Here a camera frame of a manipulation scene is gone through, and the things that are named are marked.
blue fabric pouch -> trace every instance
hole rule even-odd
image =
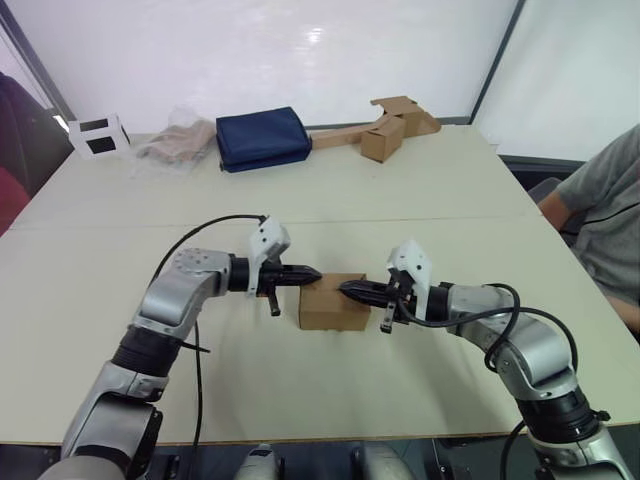
[[[311,139],[291,107],[216,119],[220,167],[228,172],[300,162]]]

plastic bag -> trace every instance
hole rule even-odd
[[[207,154],[215,125],[185,107],[169,115],[169,126],[135,148],[139,162],[174,173],[189,173]]]

gray shirt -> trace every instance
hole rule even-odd
[[[587,210],[572,247],[605,294],[640,305],[640,124],[562,182],[569,210]]]

table surface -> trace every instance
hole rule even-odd
[[[212,227],[191,245],[246,254],[249,225]],[[561,318],[580,351],[579,380],[613,423],[640,421],[640,348],[555,231],[539,216],[289,224],[283,257],[324,272],[385,281],[390,249],[415,238],[434,282],[507,282],[524,305]],[[57,443],[103,361],[113,354],[180,227],[10,230],[0,238],[0,442]],[[296,288],[264,299],[229,294],[200,317],[203,442],[468,435],[520,419],[477,348],[443,330],[399,325],[381,334],[301,331]],[[193,352],[183,350],[159,407],[160,442],[189,442]]]
[[[468,126],[407,138],[384,164],[355,145],[242,173],[221,172],[218,164],[217,149],[189,175],[74,153],[12,228],[193,225],[232,213],[273,213],[283,223],[539,215]]]

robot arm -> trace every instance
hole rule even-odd
[[[251,237],[249,258],[199,248],[177,253],[168,271],[147,289],[113,358],[76,413],[62,445],[63,461],[41,478],[102,478],[96,469],[105,480],[141,476],[162,423],[151,403],[161,398],[205,300],[229,291],[268,296],[272,315],[279,315],[277,286],[321,277],[311,267],[280,263],[289,244],[286,230],[269,218]]]
[[[430,263],[413,241],[392,251],[387,269],[391,274],[387,285],[365,280],[341,286],[348,297],[386,309],[381,324],[385,333],[391,332],[393,322],[449,325],[450,333],[486,353],[507,327],[513,307],[508,292],[488,285],[429,287]],[[495,309],[503,312],[459,322]],[[407,311],[410,319],[403,313]],[[493,352],[491,363],[516,400],[529,429],[529,438],[542,463],[538,478],[633,480],[606,427],[578,386],[571,351],[554,329],[520,313],[506,341]]]

